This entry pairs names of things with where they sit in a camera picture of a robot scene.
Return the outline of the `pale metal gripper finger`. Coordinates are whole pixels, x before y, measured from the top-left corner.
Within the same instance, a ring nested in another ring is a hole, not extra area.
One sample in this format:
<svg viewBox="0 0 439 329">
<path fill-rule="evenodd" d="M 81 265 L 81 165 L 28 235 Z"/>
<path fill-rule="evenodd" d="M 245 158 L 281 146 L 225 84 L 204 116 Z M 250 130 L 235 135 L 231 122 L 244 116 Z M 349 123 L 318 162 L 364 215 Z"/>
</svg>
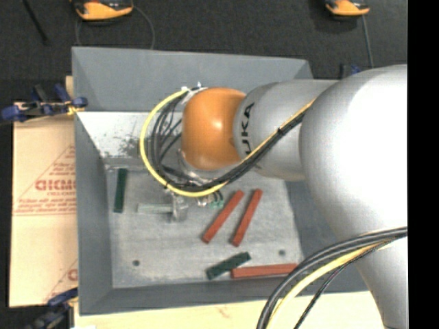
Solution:
<svg viewBox="0 0 439 329">
<path fill-rule="evenodd" d="M 188 213 L 185 211 L 177 211 L 172 208 L 153 208 L 153 209 L 138 209 L 139 215 L 153 216 L 161 218 L 163 221 L 186 221 L 188 219 Z"/>
<path fill-rule="evenodd" d="M 172 197 L 161 202 L 147 202 L 140 203 L 138 209 L 173 209 L 173 208 L 188 208 L 188 202 L 183 197 Z"/>
</svg>

